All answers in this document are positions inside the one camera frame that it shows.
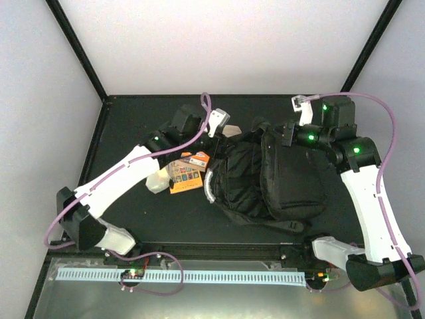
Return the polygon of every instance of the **white wall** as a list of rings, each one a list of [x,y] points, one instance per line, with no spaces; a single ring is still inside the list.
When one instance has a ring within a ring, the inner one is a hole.
[[[108,94],[339,90],[387,0],[61,0]]]
[[[0,10],[0,317],[23,318],[56,192],[76,186],[101,103],[44,1]]]
[[[383,99],[396,114],[400,135],[385,185],[401,231],[414,253],[421,255],[425,255],[424,17],[422,0],[403,1],[353,88]],[[388,116],[374,103],[356,101],[360,134],[374,139],[385,154],[390,142]],[[424,273],[420,279],[425,289]]]

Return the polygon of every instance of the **black backpack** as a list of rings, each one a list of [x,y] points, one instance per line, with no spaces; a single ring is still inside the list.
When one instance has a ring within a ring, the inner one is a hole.
[[[282,146],[263,120],[228,138],[212,159],[205,193],[239,225],[263,225],[301,234],[325,209],[326,195],[309,150]]]

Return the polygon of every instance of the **bag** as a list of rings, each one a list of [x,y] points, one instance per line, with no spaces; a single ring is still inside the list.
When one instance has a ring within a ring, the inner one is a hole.
[[[282,146],[267,122],[227,139],[205,176],[205,194],[239,225],[303,233],[325,209],[319,171],[301,146]]]

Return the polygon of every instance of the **black tabletop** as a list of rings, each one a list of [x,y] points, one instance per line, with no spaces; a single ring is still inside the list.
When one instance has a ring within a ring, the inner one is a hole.
[[[228,124],[245,131],[255,116],[270,122],[296,118],[292,96],[212,96],[212,107],[228,112]],[[201,107],[199,96],[116,96],[111,101],[89,180],[130,153],[142,135],[172,119],[180,106]],[[311,220],[307,235],[329,233],[347,243],[363,242],[359,221],[341,179],[332,168],[324,167],[321,174],[328,194],[327,209]],[[203,189],[173,195],[166,190],[154,195],[147,190],[145,181],[121,196],[102,218],[129,229],[143,242],[264,244],[302,240],[273,229],[235,225],[207,201]]]

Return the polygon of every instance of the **black metal frame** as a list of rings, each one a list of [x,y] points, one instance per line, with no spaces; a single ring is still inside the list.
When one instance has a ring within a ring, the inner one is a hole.
[[[341,91],[350,91],[353,87],[356,79],[359,77],[363,67],[366,65],[369,57],[371,56],[373,50],[375,49],[377,43],[382,37],[386,27],[390,23],[392,17],[396,13],[399,5],[402,0],[389,0],[384,11],[382,12],[378,22],[376,23],[371,35],[369,36],[368,41],[363,47],[358,59],[356,60],[353,69],[349,73]],[[98,78],[89,58],[87,57],[84,48],[82,47],[80,41],[76,33],[74,32],[68,18],[66,17],[65,12],[63,11],[59,0],[46,0],[46,3],[50,7],[54,17],[58,21],[60,28],[65,34],[68,42],[70,43],[72,49],[74,50],[78,60],[80,61],[83,69],[85,70],[88,78],[90,79],[93,87],[100,100],[103,102],[102,109],[96,124],[96,128],[92,137],[92,141],[90,143],[90,147],[86,156],[86,160],[84,162],[84,166],[82,169],[82,173],[80,176],[80,180],[78,182],[79,185],[83,185],[88,181],[88,176],[90,174],[90,170],[92,167],[92,163],[94,157],[96,155],[96,150],[98,147],[98,142],[100,141],[100,137],[102,135],[104,125],[106,123],[106,119],[108,118],[109,113],[109,99],[112,98],[108,96],[106,91],[104,90],[100,79]],[[256,245],[256,248],[252,249],[252,245],[233,245],[233,244],[170,244],[170,243],[155,243],[155,244],[144,244],[147,247],[155,246],[155,249],[163,249],[163,251],[169,251],[174,253],[178,258],[181,259],[199,259],[202,256],[202,259],[214,259],[214,260],[252,260],[252,261],[270,261],[270,262],[279,262],[282,266],[286,268],[293,267],[291,259],[287,259],[287,254],[293,254],[296,258],[300,258],[299,251],[288,249],[285,245]],[[47,275],[48,268],[50,266],[50,262],[52,258],[61,257],[61,258],[104,258],[103,252],[99,250],[94,251],[86,251],[86,252],[78,252],[72,247],[63,249],[60,252],[56,251],[48,251],[46,254],[46,258],[42,265],[39,277],[37,279],[37,283],[29,303],[29,307],[27,310],[27,314],[25,318],[32,318],[35,309],[37,306],[37,302],[39,301],[41,291],[43,289],[44,280]],[[304,267],[304,270],[309,271],[311,267]],[[405,280],[402,282],[403,289],[406,293],[407,301],[409,304],[415,303],[415,296],[412,291],[412,286],[410,281]],[[417,310],[412,312],[413,318],[421,318],[420,312]]]

